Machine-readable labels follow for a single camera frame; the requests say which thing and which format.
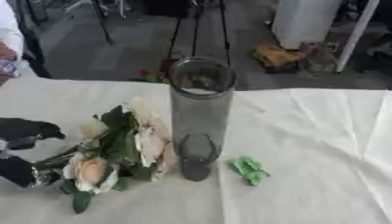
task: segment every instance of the green leaf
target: green leaf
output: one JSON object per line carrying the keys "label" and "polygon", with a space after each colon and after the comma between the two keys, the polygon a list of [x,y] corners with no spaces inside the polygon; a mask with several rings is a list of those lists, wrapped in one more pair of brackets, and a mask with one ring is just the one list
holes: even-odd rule
{"label": "green leaf", "polygon": [[125,138],[125,134],[119,133],[119,135],[117,135],[117,138],[113,142],[111,151],[122,151],[122,149],[125,147]]}
{"label": "green leaf", "polygon": [[77,214],[81,214],[86,209],[88,209],[88,206],[91,203],[91,199],[93,198],[94,194],[91,192],[75,192],[73,194],[73,210]]}
{"label": "green leaf", "polygon": [[124,139],[124,147],[122,148],[122,153],[124,155],[124,159],[129,162],[137,162],[140,160],[139,152],[137,151],[137,147],[135,145],[135,137],[132,132],[129,132]]}
{"label": "green leaf", "polygon": [[133,132],[135,132],[139,128],[139,122],[135,118],[132,112],[127,113],[127,117],[129,119],[129,127]]}
{"label": "green leaf", "polygon": [[110,129],[117,129],[123,123],[123,107],[118,106],[110,110],[110,112],[103,114],[101,121],[106,124]]}
{"label": "green leaf", "polygon": [[138,180],[151,180],[152,173],[157,169],[156,165],[153,165],[151,167],[143,167],[141,165],[138,165],[134,167],[133,173],[135,174],[133,176],[133,179],[138,179]]}
{"label": "green leaf", "polygon": [[243,163],[249,166],[249,169],[253,171],[259,171],[262,169],[262,165],[259,162],[253,160],[251,157],[242,157],[241,159]]}
{"label": "green leaf", "polygon": [[262,182],[262,174],[259,171],[247,173],[244,178],[252,186],[258,186]]}
{"label": "green leaf", "polygon": [[86,152],[84,152],[84,161],[88,161],[88,160],[90,160],[90,159],[92,159],[92,158],[96,158],[96,156],[97,156],[97,153],[96,152],[94,152],[94,151],[86,151]]}
{"label": "green leaf", "polygon": [[88,145],[88,147],[90,149],[100,148],[100,146],[101,146],[101,143],[100,143],[99,139],[95,139],[95,140],[91,141],[91,143]]}
{"label": "green leaf", "polygon": [[113,189],[123,192],[130,188],[131,178],[119,178]]}
{"label": "green leaf", "polygon": [[66,195],[72,194],[78,191],[75,186],[75,182],[72,179],[66,179],[63,183],[59,186],[59,189]]}
{"label": "green leaf", "polygon": [[240,175],[246,175],[250,172],[257,172],[261,170],[262,165],[253,160],[251,157],[240,157],[234,159],[231,165],[240,173]]}
{"label": "green leaf", "polygon": [[147,76],[145,76],[145,79],[148,82],[154,82],[154,83],[159,82],[159,78],[157,75],[147,75]]}
{"label": "green leaf", "polygon": [[119,164],[123,161],[123,158],[124,158],[123,153],[118,151],[118,152],[112,152],[108,154],[107,160],[110,164]]}
{"label": "green leaf", "polygon": [[116,142],[118,135],[121,135],[121,133],[122,132],[120,130],[115,130],[100,139],[101,153],[104,158],[106,158],[105,156],[112,151],[112,147]]}

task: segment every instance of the white tablecloth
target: white tablecloth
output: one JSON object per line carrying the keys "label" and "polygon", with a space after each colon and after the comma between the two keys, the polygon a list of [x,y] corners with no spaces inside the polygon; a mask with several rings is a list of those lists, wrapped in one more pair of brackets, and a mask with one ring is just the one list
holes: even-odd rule
{"label": "white tablecloth", "polygon": [[[0,88],[0,117],[57,123],[68,140],[23,152],[31,160],[77,143],[79,125],[141,96],[170,124],[166,85],[16,79]],[[213,175],[177,173],[94,198],[74,215],[54,186],[19,189],[0,179],[0,224],[391,223],[392,95],[386,91],[284,89],[237,92]],[[272,177],[244,185],[227,160],[250,155]]]}

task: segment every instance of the white sleeve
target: white sleeve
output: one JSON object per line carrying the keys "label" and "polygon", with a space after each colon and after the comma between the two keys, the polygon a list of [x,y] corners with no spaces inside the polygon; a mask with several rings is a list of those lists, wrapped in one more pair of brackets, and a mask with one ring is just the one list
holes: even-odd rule
{"label": "white sleeve", "polygon": [[0,42],[17,53],[20,60],[24,50],[24,38],[18,28],[15,13],[6,0],[0,0]]}

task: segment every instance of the gray carpet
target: gray carpet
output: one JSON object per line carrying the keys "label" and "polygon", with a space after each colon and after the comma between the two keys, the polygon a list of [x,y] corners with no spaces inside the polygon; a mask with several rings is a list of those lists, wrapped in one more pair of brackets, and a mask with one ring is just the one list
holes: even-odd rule
{"label": "gray carpet", "polygon": [[[237,89],[274,88],[389,88],[391,79],[381,73],[323,74],[306,71],[295,74],[266,74],[249,57],[258,44],[275,43],[263,20],[271,15],[273,2],[267,0],[228,0],[227,24],[232,45]],[[155,73],[166,55],[175,19],[142,16],[136,10],[122,20],[112,13],[107,20],[115,41],[108,45],[90,5],[73,11],[73,18],[61,10],[51,10],[51,22],[41,32],[41,42],[48,57],[47,66],[58,79],[128,81],[139,77],[140,70]],[[218,9],[208,9],[201,21],[198,55],[224,60],[223,36]],[[175,52],[189,55],[193,21],[182,25]]]}

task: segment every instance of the yellow object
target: yellow object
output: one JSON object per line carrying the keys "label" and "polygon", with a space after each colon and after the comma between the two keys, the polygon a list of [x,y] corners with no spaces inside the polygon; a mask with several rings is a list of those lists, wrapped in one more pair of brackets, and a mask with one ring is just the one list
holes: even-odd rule
{"label": "yellow object", "polygon": [[280,67],[288,62],[301,60],[305,57],[305,53],[288,52],[277,45],[258,45],[254,56],[265,66]]}

